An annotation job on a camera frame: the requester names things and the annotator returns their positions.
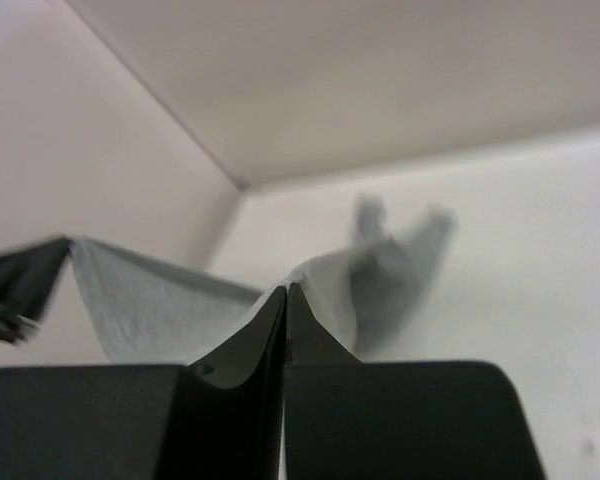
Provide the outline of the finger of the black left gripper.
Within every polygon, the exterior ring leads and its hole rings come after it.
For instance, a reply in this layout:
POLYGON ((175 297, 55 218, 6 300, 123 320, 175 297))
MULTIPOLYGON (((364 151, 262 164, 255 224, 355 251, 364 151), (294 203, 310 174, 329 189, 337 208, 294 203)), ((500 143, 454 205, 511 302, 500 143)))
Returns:
POLYGON ((57 236, 0 253, 0 342, 37 333, 70 249, 71 240, 57 236))

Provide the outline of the grey tank top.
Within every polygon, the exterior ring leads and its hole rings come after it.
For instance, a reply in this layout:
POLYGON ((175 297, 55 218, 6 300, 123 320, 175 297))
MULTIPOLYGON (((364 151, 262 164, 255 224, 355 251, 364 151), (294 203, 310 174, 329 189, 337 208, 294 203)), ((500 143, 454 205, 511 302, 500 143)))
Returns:
MULTIPOLYGON (((456 228, 431 208, 390 233, 378 197, 359 198, 353 240, 297 265, 281 281, 300 285, 317 321, 356 356, 398 333, 429 293, 456 228)), ((187 270, 86 237, 71 263, 107 357, 115 363, 188 363, 209 354, 255 317, 272 294, 187 270)))

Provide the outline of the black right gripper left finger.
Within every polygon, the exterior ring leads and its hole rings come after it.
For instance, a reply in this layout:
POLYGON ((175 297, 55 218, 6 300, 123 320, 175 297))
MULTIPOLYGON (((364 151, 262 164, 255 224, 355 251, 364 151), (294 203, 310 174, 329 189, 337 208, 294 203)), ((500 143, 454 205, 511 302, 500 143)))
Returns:
POLYGON ((286 292, 192 365, 0 368, 0 479, 274 479, 286 292))

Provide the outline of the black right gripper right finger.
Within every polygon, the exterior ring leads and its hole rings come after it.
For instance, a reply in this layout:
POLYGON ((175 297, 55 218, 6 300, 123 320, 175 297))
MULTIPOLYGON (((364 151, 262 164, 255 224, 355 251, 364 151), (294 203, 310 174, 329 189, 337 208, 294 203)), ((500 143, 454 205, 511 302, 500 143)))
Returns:
POLYGON ((289 289, 290 479, 541 479, 517 391, 483 361, 365 363, 289 289))

